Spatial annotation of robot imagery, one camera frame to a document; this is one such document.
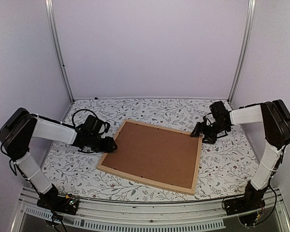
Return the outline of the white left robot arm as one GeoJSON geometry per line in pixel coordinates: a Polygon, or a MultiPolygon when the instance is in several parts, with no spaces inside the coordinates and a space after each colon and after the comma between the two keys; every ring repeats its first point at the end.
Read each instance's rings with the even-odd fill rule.
{"type": "Polygon", "coordinates": [[[115,151],[117,145],[114,138],[105,135],[110,124],[93,111],[89,113],[85,121],[77,125],[74,119],[71,124],[66,124],[20,107],[0,128],[1,153],[8,156],[14,167],[43,195],[43,202],[52,210],[59,209],[62,200],[57,196],[57,188],[32,155],[31,145],[34,140],[40,139],[76,147],[81,153],[115,151]]]}

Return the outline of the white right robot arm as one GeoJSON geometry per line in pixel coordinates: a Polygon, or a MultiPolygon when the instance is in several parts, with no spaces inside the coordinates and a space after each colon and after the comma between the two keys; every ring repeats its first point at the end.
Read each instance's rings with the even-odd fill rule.
{"type": "Polygon", "coordinates": [[[261,191],[268,188],[270,178],[281,164],[286,147],[290,144],[290,112],[281,100],[266,101],[228,111],[222,101],[210,105],[210,113],[214,121],[207,116],[198,122],[192,137],[203,135],[202,141],[214,144],[220,133],[225,135],[235,125],[262,123],[265,132],[265,149],[259,167],[246,186],[250,191],[261,191]]]}

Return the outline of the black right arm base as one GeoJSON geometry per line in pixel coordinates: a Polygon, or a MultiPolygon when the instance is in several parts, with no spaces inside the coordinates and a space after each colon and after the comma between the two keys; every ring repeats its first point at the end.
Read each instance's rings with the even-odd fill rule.
{"type": "Polygon", "coordinates": [[[257,190],[252,186],[251,181],[248,181],[245,187],[244,196],[224,200],[222,202],[222,208],[226,211],[228,216],[262,208],[265,206],[263,197],[268,187],[269,186],[266,185],[265,188],[257,190]]]}

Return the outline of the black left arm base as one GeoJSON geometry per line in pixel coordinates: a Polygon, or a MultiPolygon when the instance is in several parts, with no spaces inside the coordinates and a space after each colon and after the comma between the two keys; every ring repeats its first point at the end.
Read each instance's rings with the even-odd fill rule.
{"type": "Polygon", "coordinates": [[[58,189],[52,184],[52,187],[47,193],[40,193],[37,206],[55,212],[76,215],[79,206],[79,198],[73,194],[60,196],[58,189]]]}

